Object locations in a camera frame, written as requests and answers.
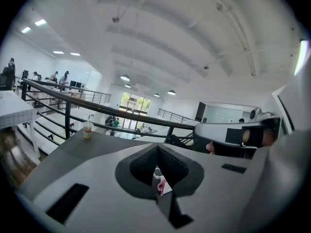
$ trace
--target doorway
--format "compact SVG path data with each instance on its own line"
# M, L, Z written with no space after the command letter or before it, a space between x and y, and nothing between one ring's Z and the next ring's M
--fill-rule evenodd
M144 98L132 93L123 92L119 110L136 115L147 116L151 104L151 99ZM120 125L123 129L135 130L142 126L142 122L119 118Z

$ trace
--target white wall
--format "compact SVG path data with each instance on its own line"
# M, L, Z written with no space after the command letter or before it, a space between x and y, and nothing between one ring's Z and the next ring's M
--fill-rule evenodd
M199 102L191 100L165 99L161 109L173 112L183 117L195 119Z
M250 120L249 116L250 112L243 111L242 118L244 119L244 122L248 122Z
M58 71L57 79L60 80L68 71L68 85L70 81L76 81L86 84L86 89L97 90L102 75L97 72L88 62L80 60L58 59L53 66L53 73Z
M233 110L214 106L206 106L204 117L207 123L238 123L242 118L242 110Z
M7 35L0 49L0 72L3 71L11 58L14 58L16 76L21 77L24 70L29 71L28 78L33 77L33 72L41 74L42 80L52 75L54 59L35 49L16 35Z
M111 81L111 78L107 77L106 75L101 75L101 79L96 91L110 94Z
M119 108L123 92L129 92L129 93L133 93L133 94L138 95L138 96L142 96L142 97L151 99L151 104L150 104L149 111L147 114L147 116L149 116L149 117L156 117L157 113L159 111L159 108L162 108L162 105L164 102L163 100L157 99L156 97L149 97L145 94L141 94L140 92L133 92L133 91L126 89L126 88L123 89L123 88L118 87L116 85L111 85L111 87L110 87L111 97L110 97L109 107L114 108L114 109Z
M202 103L208 106L227 108L227 109L233 109L233 110L241 110L241 111L247 111L247 112L251 112L253 109L255 109L255 106L247 106L247 105L239 105L239 104L215 103L215 102L202 102Z

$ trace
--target desk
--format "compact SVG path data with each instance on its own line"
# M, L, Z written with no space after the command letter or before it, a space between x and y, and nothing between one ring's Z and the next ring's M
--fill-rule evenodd
M40 152L35 139L34 121L37 111L13 91L0 91L0 129L17 126L29 122L30 133L35 153L40 158Z
M83 162L147 143L96 132L92 132L90 139L84 140L82 129L58 146L32 171L22 183L20 192L32 201L45 187Z

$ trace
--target floor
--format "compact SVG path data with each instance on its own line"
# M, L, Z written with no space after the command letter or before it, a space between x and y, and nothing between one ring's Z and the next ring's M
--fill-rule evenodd
M18 188L45 157L41 153L38 159L33 146L17 130L0 131L0 163L12 187Z

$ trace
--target ceiling light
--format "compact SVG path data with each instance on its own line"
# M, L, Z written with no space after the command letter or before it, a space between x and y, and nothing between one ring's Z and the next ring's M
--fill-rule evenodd
M176 95L175 91L173 91L173 90L168 91L168 94L170 94L170 95Z
M309 49L309 42L306 40L302 40L300 42L300 52L299 52L299 58L297 62L297 66L294 72L294 76L297 75L297 73L301 70L303 65L305 64L306 58L307 58L307 53Z
M122 75L120 78L124 81L130 81L129 76L127 76L126 74Z
M42 19L42 20L40 20L40 21L36 21L36 22L35 22L35 25L40 26L40 25L46 24L46 23L47 23L47 22L46 22L44 19Z
M26 32L28 32L30 30L30 28L29 27L26 27L26 28L24 28L21 32L22 33L26 33Z

